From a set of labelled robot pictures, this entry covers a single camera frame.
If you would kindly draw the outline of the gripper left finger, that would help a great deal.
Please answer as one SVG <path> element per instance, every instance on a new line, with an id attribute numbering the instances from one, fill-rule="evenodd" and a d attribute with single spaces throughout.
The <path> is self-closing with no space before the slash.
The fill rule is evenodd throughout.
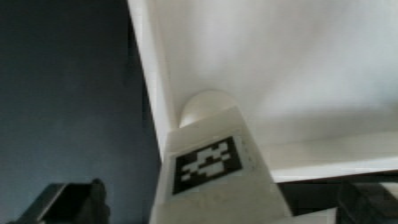
<path id="1" fill-rule="evenodd" d="M 20 218 L 7 224 L 110 224 L 103 181 L 52 183 Z"/>

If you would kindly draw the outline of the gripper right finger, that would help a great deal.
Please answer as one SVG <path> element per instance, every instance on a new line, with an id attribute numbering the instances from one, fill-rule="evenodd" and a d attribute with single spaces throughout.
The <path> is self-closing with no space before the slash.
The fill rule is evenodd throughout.
<path id="1" fill-rule="evenodd" d="M 398 224 L 398 182 L 341 186 L 336 224 Z"/>

